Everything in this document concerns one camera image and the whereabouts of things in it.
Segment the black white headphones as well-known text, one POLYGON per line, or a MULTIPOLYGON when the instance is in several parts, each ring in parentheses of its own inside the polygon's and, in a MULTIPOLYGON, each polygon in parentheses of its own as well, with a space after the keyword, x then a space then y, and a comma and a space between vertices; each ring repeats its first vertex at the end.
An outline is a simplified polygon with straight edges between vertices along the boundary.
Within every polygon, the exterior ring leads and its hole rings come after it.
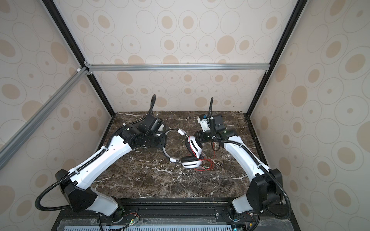
POLYGON ((182 129, 169 129, 164 133, 164 140, 166 141, 168 133, 176 131, 181 136, 185 136, 185 147, 187 148, 190 155, 182 158, 171 157, 165 149, 166 144, 163 145, 162 152, 164 156, 172 163, 180 163, 186 169, 196 169, 201 166, 202 157, 202 144, 196 139, 195 136, 188 136, 187 133, 182 129))

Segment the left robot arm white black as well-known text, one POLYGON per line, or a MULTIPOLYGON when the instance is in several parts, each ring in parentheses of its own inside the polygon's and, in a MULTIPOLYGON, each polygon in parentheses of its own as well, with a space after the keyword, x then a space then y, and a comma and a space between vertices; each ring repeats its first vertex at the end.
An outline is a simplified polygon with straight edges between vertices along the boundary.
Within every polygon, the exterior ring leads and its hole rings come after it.
POLYGON ((46 188, 36 198, 35 208, 39 211, 57 211, 72 209, 74 212, 93 211, 106 216, 113 216, 119 204, 112 196, 104 195, 91 188, 92 183, 122 156, 138 148, 159 148, 165 137, 160 127, 164 122, 153 114, 156 95, 153 95, 147 114, 129 124, 124 124, 111 135, 106 145, 90 158, 71 168, 56 173, 57 181, 46 188), (44 196, 52 189, 60 187, 68 204, 59 207, 46 207, 41 204, 44 196))

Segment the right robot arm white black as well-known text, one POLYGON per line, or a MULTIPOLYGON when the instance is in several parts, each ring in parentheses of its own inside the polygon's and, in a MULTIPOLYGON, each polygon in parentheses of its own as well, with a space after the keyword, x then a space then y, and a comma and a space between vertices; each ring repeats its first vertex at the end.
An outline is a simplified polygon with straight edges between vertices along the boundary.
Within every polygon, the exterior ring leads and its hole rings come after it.
POLYGON ((233 200, 234 212, 266 211, 278 219, 292 214, 291 201, 283 188, 282 174, 259 160, 244 144, 234 129, 227 129, 221 114, 213 115, 213 103, 208 113, 198 118, 201 130, 188 138, 188 150, 201 161, 204 143, 217 143, 239 163, 250 181, 247 193, 233 200))

